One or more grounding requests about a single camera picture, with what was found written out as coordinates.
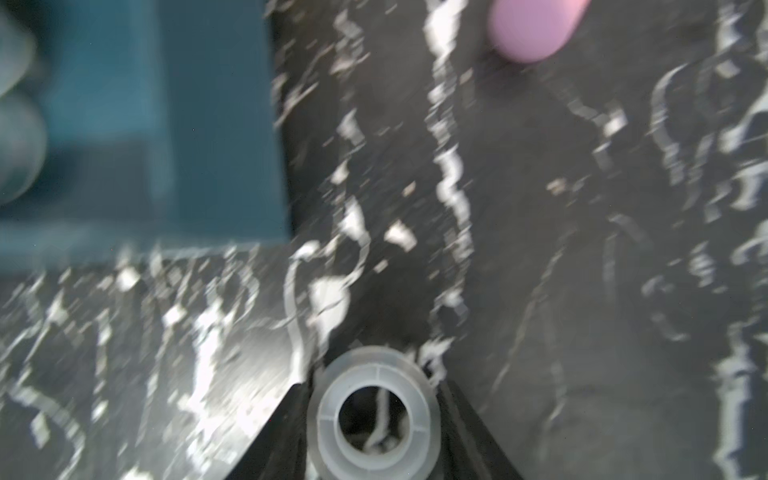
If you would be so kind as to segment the teal drawer cabinet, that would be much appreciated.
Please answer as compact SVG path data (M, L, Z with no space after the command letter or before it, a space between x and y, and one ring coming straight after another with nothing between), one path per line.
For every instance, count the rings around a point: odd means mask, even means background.
M284 242L262 1L1 5L1 270Z

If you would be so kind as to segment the clear tape roll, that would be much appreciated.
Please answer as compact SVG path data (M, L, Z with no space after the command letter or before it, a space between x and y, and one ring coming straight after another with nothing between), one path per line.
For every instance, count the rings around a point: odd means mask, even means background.
M342 433L344 402L366 387L393 393L408 414L405 438L388 453L359 451ZM364 346L335 359L315 383L307 409L308 453L323 479L426 479L440 455L440 420L435 391L414 361L389 347Z

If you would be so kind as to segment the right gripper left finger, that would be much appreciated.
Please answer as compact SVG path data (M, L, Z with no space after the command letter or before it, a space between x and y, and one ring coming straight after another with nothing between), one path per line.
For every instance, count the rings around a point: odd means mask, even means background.
M246 449L226 480L304 479L307 463L306 418L311 389L293 385Z

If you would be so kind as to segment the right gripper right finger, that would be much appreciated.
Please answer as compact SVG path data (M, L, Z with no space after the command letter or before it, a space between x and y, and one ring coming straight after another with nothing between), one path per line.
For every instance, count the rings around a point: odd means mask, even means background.
M437 399L442 430L437 479L522 479L454 381L439 384Z

